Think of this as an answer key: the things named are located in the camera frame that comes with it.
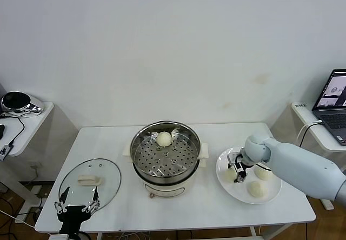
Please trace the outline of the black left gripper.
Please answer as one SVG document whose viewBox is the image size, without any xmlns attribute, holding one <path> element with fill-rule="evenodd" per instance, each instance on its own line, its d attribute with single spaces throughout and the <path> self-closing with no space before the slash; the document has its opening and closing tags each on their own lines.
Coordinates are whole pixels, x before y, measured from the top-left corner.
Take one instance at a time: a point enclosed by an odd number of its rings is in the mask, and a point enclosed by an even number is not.
<svg viewBox="0 0 346 240">
<path fill-rule="evenodd" d="M 57 217 L 62 222 L 60 234 L 77 234 L 80 231 L 81 224 L 91 217 L 91 212 L 96 212 L 100 207 L 98 186 L 93 189 L 92 201 L 85 205 L 68 206 L 65 202 L 69 193 L 68 186 L 59 196 L 59 200 L 54 202 L 57 211 Z"/>
</svg>

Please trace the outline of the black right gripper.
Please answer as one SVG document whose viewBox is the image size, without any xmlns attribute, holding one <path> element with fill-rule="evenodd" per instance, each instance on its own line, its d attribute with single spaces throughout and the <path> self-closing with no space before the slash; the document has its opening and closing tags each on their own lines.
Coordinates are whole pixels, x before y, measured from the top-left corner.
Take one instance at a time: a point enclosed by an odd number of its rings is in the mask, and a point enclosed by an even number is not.
<svg viewBox="0 0 346 240">
<path fill-rule="evenodd" d="M 246 155 L 245 149 L 240 148 L 235 157 L 235 163 L 229 163 L 228 169 L 236 171 L 234 183 L 243 183 L 247 177 L 246 169 L 253 167 L 256 163 Z"/>
</svg>

